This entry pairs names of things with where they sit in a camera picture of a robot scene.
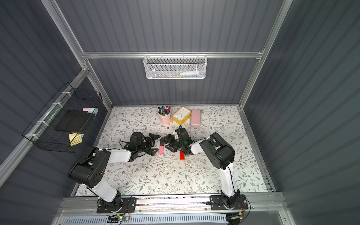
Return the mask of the pink block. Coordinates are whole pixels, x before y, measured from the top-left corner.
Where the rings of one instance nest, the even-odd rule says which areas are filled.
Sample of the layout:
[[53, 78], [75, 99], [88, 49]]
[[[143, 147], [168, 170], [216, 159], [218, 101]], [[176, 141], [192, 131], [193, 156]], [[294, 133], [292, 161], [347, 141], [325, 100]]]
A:
[[164, 154], [164, 145], [160, 145], [158, 153], [159, 153], [159, 155]]

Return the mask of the red block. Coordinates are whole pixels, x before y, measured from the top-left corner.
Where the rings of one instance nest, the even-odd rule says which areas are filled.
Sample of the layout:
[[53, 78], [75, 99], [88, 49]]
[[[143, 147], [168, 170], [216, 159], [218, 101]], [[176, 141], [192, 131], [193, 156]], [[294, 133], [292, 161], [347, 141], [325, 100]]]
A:
[[180, 152], [180, 161], [184, 161], [185, 160], [185, 155], [183, 152]]

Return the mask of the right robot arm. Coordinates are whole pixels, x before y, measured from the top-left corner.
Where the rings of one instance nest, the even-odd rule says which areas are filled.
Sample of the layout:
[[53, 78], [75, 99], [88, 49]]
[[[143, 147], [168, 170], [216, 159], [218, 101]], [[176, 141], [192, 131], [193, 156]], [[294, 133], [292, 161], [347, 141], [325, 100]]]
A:
[[219, 170], [223, 205], [228, 209], [237, 205], [241, 194], [234, 180], [235, 150], [221, 135], [215, 132], [208, 138], [194, 141], [187, 130], [179, 126], [172, 135], [162, 137], [160, 145], [171, 152], [180, 151], [184, 155], [205, 153], [211, 164]]

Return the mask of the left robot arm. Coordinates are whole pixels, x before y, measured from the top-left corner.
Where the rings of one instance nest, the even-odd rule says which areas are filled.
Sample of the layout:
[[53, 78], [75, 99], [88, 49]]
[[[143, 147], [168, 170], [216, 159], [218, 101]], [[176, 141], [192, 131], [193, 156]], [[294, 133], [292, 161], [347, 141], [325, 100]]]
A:
[[154, 156], [158, 151], [155, 141], [159, 138], [155, 134], [144, 136], [141, 132], [134, 132], [130, 141], [125, 142], [125, 146], [120, 149], [93, 148], [80, 157], [68, 175], [78, 184], [88, 187], [102, 201], [115, 203], [115, 199], [120, 198], [121, 194], [104, 178], [107, 165], [132, 162], [146, 154]]

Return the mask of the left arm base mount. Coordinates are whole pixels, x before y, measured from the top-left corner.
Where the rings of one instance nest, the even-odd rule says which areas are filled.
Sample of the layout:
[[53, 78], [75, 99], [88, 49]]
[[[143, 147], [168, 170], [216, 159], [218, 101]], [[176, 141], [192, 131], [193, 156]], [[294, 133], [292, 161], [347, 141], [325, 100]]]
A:
[[135, 212], [135, 207], [137, 204], [137, 199], [135, 197], [115, 197], [112, 202], [106, 202], [100, 197], [97, 200], [97, 213], [105, 214], [105, 213], [132, 213]]

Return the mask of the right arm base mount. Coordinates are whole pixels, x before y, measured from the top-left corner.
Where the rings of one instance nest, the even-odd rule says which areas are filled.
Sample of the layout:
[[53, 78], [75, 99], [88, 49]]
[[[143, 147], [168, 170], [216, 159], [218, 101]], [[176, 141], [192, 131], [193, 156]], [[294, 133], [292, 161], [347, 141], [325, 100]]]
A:
[[210, 196], [210, 207], [213, 211], [221, 211], [221, 210], [239, 210], [245, 211], [249, 209], [248, 201], [245, 195], [239, 195], [233, 201], [233, 204], [227, 206], [224, 202], [224, 199], [221, 195], [211, 195]]

